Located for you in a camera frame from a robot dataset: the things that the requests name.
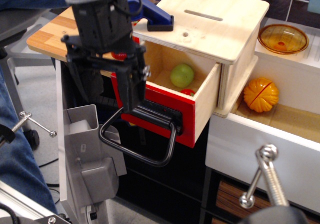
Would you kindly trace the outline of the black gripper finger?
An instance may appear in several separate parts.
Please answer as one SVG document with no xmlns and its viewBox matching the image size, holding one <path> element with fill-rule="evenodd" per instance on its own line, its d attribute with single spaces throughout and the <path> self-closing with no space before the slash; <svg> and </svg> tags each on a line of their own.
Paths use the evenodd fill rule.
<svg viewBox="0 0 320 224">
<path fill-rule="evenodd" d="M 140 71 L 131 66 L 120 67 L 115 73 L 123 110 L 131 112 L 145 99 L 146 81 Z"/>
<path fill-rule="evenodd" d="M 86 102 L 95 101 L 104 92 L 104 81 L 100 70 L 81 62 L 68 62 L 69 72 Z"/>
</svg>

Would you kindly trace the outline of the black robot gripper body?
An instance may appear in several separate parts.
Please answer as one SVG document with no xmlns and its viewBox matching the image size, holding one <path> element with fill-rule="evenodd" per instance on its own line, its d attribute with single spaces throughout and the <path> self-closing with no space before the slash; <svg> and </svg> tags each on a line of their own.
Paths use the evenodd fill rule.
<svg viewBox="0 0 320 224">
<path fill-rule="evenodd" d="M 65 35 L 68 62 L 83 62 L 95 69 L 116 72 L 120 67 L 138 69 L 146 81 L 145 49 L 132 38 L 132 21 L 127 0 L 65 0 L 71 6 L 78 35 Z M 111 52 L 126 53 L 124 61 Z"/>
</svg>

